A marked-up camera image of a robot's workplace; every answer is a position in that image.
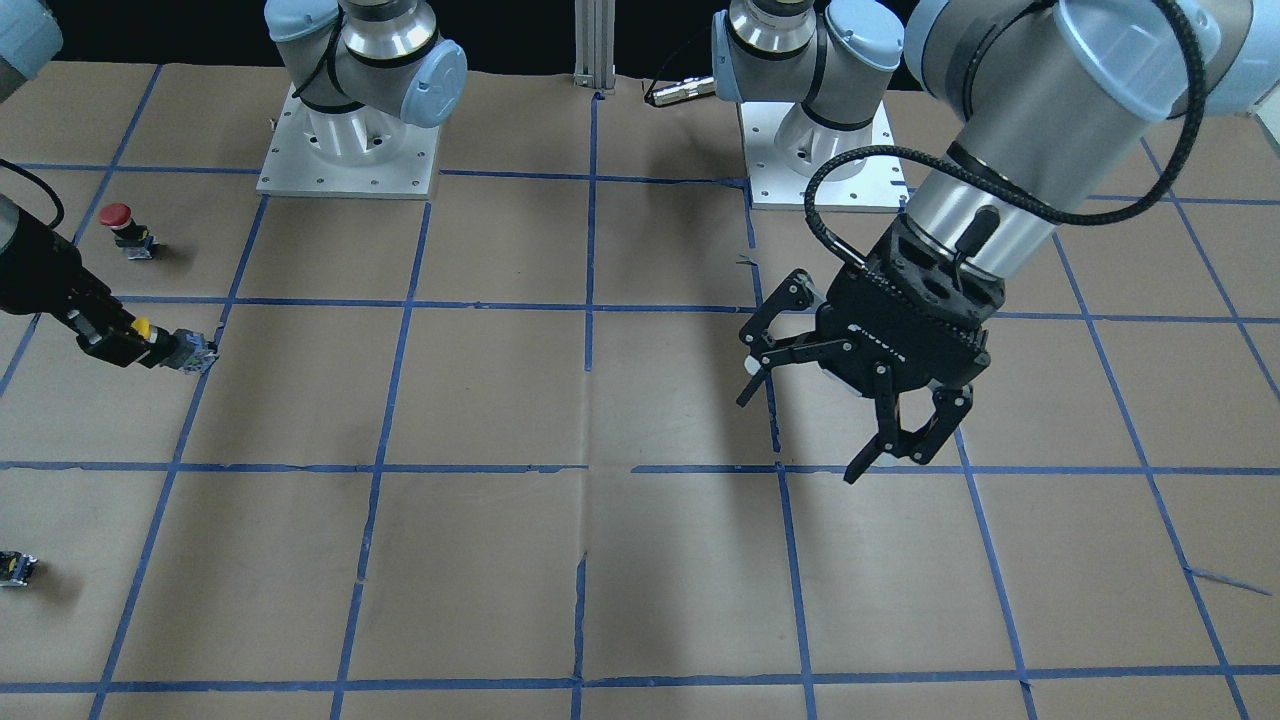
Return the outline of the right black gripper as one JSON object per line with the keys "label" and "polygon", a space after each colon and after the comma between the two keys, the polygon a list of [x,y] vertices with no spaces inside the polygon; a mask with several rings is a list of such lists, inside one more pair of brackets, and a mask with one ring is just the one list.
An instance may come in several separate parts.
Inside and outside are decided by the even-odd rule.
{"label": "right black gripper", "polygon": [[81,251],[9,197],[1,197],[1,307],[12,315],[67,315],[79,348],[114,366],[155,368],[148,322],[125,310],[84,268]]}

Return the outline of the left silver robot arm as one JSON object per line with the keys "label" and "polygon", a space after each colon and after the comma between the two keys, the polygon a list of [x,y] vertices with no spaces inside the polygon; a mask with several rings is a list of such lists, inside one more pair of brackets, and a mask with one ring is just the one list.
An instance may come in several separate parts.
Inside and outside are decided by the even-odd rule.
{"label": "left silver robot arm", "polygon": [[[1006,282],[1060,225],[1107,225],[1152,208],[1206,117],[1277,85],[1275,1],[922,1],[906,23],[873,1],[736,1],[716,18],[722,97],[764,88],[815,126],[863,136],[906,65],[963,128],[942,158],[840,142],[803,167],[806,225],[842,263],[819,293],[795,270],[740,331],[746,404],[780,366],[815,363],[876,404],[850,461],[928,464],[972,409],[989,365],[983,323]],[[820,184],[891,156],[928,177],[869,252],[822,219]]]}

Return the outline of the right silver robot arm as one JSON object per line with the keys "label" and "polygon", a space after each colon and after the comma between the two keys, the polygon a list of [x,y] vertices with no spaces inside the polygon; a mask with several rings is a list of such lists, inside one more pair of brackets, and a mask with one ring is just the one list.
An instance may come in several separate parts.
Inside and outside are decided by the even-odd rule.
{"label": "right silver robot arm", "polygon": [[[291,76],[257,182],[274,197],[419,199],[431,192],[443,123],[465,90],[465,50],[425,1],[269,1]],[[1,200],[1,305],[45,314],[115,366],[205,373],[218,347],[129,313],[55,222]]]}

